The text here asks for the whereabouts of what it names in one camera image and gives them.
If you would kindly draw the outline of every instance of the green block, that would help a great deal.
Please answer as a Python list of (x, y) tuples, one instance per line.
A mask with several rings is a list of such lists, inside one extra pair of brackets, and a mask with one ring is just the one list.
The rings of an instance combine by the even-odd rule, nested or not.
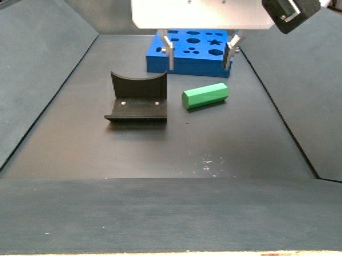
[(228, 95), (228, 87), (223, 83), (187, 90), (181, 94), (183, 106), (185, 109), (196, 108), (225, 100)]

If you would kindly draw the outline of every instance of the black plastic piece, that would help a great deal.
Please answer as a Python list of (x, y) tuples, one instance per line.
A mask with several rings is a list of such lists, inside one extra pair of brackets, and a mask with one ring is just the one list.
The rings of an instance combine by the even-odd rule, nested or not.
[(300, 14), (285, 22), (281, 17), (288, 17), (293, 10), (287, 0), (261, 0), (261, 5), (272, 18), (279, 30), (291, 32), (320, 9), (319, 0), (292, 0)]
[(147, 79), (129, 79), (110, 73), (114, 91), (114, 121), (167, 121), (167, 73)]

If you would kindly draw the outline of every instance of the star-shaped hole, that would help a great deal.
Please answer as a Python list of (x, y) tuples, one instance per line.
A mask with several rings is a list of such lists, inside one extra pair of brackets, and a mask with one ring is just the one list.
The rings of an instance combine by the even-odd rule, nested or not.
[(216, 39), (209, 40), (208, 42), (209, 42), (209, 45), (220, 45), (221, 44), (221, 42), (217, 41)]

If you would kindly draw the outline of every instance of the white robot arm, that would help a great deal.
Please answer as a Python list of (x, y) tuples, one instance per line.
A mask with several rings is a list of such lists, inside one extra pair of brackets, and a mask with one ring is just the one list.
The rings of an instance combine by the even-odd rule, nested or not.
[(173, 45), (167, 37), (171, 28), (232, 29), (225, 45), (223, 67), (237, 52), (243, 29), (268, 29), (275, 23), (288, 33), (314, 15), (328, 0), (131, 0), (132, 20), (140, 29), (157, 29), (168, 68), (173, 69)]

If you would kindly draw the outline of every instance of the blue shape sorter block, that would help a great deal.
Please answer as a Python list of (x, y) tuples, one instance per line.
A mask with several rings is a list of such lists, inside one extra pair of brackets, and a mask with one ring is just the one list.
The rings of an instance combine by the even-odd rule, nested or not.
[(175, 48), (175, 69), (168, 70), (168, 59), (161, 52), (163, 43), (156, 34), (145, 56), (147, 72), (167, 71), (169, 74), (229, 76), (231, 68), (224, 70), (221, 65), (228, 41), (225, 30), (173, 29), (168, 30), (168, 38)]

